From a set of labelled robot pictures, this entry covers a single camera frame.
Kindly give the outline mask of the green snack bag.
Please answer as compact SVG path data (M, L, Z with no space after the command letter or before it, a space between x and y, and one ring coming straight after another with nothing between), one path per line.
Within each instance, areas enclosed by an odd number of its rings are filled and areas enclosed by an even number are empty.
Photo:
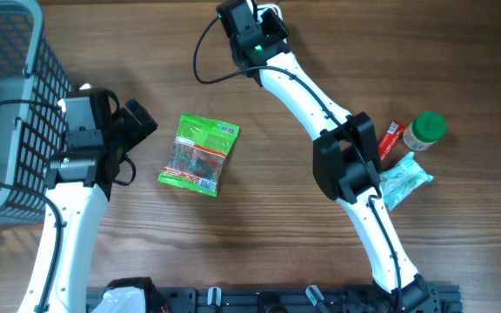
M216 196L224 162L240 127L183 113L172 153L158 180L178 188Z

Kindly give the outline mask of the red tube packet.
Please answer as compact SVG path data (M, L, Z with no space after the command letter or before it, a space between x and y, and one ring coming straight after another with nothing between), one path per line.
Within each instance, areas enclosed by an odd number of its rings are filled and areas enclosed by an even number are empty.
M384 133L378 144L380 160L383 161L403 136L406 126L398 121L392 121L389 129Z

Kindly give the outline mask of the green lid spice jar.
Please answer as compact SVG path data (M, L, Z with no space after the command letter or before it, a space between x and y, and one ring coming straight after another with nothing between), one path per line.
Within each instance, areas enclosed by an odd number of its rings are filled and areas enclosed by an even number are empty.
M407 126L403 140L411 150L424 151L441 139L446 130L446 121L439 113L425 111Z

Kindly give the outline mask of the pale green wipes packet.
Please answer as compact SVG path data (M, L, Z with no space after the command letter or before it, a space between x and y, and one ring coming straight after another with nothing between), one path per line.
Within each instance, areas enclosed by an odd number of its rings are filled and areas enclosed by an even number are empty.
M384 203L389 210L395 209L410 193L423 183L429 183L433 176L428 174L409 152L396 165L380 174Z

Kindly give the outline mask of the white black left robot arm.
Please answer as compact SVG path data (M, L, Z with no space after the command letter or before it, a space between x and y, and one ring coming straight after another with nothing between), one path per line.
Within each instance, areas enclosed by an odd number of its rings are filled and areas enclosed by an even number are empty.
M43 234L22 312L86 311L97 231L119 166L157 129L134 98L115 110L108 97L67 97L63 103L66 148L47 164Z

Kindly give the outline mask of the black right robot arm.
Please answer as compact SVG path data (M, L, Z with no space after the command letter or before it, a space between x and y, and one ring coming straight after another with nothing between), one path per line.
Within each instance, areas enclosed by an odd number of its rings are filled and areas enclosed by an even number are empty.
M308 77L286 42L277 7L259 10L252 1L228 1L217 13L237 67L284 103L310 135L313 176L353 222L376 285L391 297L395 311L415 310L429 291L383 201L373 122L363 112L341 108Z

